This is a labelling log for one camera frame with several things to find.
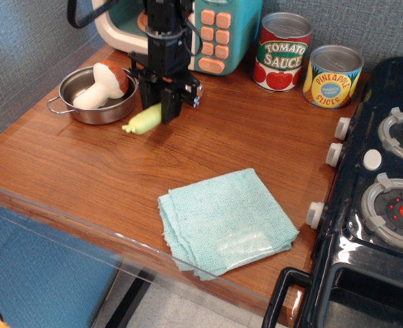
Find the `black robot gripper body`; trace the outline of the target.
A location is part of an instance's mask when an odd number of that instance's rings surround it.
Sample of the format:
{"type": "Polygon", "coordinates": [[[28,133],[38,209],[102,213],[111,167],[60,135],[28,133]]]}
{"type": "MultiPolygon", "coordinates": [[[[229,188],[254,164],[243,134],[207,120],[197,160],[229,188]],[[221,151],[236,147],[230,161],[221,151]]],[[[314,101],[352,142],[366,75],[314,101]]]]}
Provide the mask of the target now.
{"type": "Polygon", "coordinates": [[[189,71],[191,58],[199,55],[191,50],[192,36],[198,34],[189,20],[192,1],[144,1],[147,15],[145,34],[148,53],[132,52],[129,73],[158,83],[161,90],[169,88],[180,94],[182,102],[199,105],[202,85],[189,71]]]}

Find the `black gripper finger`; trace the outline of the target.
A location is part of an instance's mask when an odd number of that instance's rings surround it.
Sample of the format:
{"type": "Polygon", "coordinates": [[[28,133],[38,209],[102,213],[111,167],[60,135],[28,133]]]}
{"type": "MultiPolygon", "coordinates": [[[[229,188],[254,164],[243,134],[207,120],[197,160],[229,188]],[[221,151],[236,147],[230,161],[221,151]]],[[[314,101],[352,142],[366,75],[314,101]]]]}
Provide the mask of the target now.
{"type": "Polygon", "coordinates": [[[161,90],[161,123],[168,124],[180,115],[182,100],[180,94],[172,89],[161,90]]]}
{"type": "Polygon", "coordinates": [[[161,89],[158,83],[139,78],[139,92],[143,109],[161,103],[161,89]]]}

